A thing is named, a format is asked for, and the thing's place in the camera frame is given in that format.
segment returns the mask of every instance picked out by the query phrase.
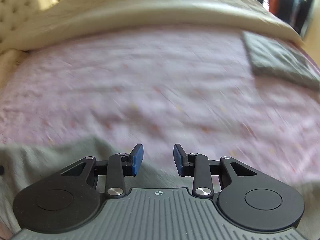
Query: tufted headboard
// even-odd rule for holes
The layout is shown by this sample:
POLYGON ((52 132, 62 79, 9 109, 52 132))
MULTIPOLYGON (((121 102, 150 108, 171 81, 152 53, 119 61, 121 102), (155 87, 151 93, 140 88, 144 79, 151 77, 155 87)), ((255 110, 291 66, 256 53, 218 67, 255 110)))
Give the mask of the tufted headboard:
POLYGON ((0 43, 21 24, 57 0, 0 0, 0 43))

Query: orange garment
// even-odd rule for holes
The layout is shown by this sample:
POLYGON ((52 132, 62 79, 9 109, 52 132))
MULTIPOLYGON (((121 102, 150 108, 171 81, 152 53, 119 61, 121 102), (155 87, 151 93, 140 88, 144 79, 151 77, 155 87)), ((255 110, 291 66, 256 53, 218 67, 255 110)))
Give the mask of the orange garment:
POLYGON ((279 11, 280 0, 269 0, 269 12, 276 15, 279 11))

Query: bed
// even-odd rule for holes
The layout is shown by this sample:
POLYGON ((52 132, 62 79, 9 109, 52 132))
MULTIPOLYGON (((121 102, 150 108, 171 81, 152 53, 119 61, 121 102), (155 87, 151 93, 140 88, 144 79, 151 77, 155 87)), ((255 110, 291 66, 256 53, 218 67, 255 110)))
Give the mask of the bed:
MULTIPOLYGON (((0 44, 4 55, 28 52, 19 66, 4 59, 0 142, 52 146, 94 135, 124 152, 142 143, 167 185, 177 176, 175 143, 213 160, 231 155, 296 187, 306 201, 298 229, 317 239, 319 93, 255 77, 243 30, 302 44, 256 0, 59 2, 0 44)), ((191 186, 183 182, 176 186, 191 186)))

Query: mattress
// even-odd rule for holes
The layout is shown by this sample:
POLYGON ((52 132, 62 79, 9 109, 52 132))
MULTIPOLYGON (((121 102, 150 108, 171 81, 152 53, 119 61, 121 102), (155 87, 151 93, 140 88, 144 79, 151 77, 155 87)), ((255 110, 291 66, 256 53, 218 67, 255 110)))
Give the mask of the mattress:
POLYGON ((173 170, 180 143, 301 185, 320 178, 319 113, 318 93, 252 75, 239 29, 145 26, 31 52, 1 94, 0 142, 96 135, 173 170))

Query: metal screw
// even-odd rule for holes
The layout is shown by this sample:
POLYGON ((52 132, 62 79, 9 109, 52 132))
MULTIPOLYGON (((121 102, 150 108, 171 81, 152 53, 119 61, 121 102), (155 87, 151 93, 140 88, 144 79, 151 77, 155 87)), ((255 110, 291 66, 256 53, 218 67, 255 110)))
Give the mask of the metal screw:
POLYGON ((201 196, 206 196, 211 193, 211 190, 207 187, 199 187, 196 189, 196 193, 201 196))
POLYGON ((120 189, 119 187, 112 187, 107 190, 107 193, 111 196, 119 196, 123 193, 123 190, 120 189))

